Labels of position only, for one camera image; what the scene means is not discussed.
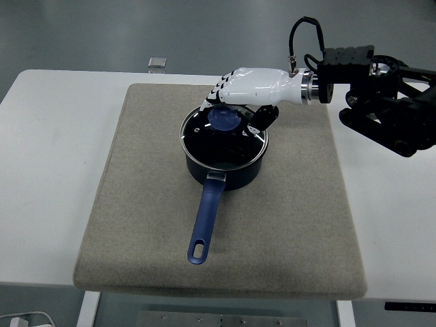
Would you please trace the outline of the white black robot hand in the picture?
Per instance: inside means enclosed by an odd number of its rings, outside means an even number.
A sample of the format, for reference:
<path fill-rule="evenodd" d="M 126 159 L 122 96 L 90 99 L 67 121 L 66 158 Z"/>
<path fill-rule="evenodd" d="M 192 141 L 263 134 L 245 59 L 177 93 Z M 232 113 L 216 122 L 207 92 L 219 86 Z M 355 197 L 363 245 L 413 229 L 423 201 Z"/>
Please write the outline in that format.
<path fill-rule="evenodd" d="M 276 106 L 280 102 L 303 104 L 303 73 L 289 73 L 271 68 L 238 68 L 224 76 L 200 106 L 203 111 L 218 104 L 231 106 Z"/>

